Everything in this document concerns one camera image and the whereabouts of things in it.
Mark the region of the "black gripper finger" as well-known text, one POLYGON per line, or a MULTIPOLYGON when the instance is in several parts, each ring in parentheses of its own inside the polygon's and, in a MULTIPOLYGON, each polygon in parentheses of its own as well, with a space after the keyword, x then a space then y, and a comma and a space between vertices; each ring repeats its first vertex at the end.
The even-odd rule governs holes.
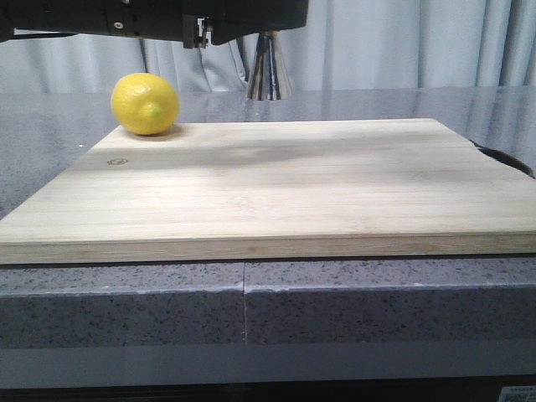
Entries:
POLYGON ((307 24, 307 0, 229 0, 218 1, 212 17, 212 44, 265 31, 301 28, 307 24))

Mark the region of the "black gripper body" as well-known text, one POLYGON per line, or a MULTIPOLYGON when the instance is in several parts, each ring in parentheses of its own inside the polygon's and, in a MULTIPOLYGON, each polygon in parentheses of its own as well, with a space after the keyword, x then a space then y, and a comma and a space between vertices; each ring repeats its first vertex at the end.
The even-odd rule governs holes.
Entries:
POLYGON ((203 48, 208 31, 223 15, 223 1, 104 1, 98 33, 138 39, 177 41, 203 48))

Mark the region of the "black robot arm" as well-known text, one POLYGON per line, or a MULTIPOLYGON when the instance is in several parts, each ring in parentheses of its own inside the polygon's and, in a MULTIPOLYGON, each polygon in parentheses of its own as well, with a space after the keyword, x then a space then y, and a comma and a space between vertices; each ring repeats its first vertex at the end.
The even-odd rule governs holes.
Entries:
POLYGON ((306 1, 3 1, 1 40, 96 34, 221 45, 301 28, 306 1))

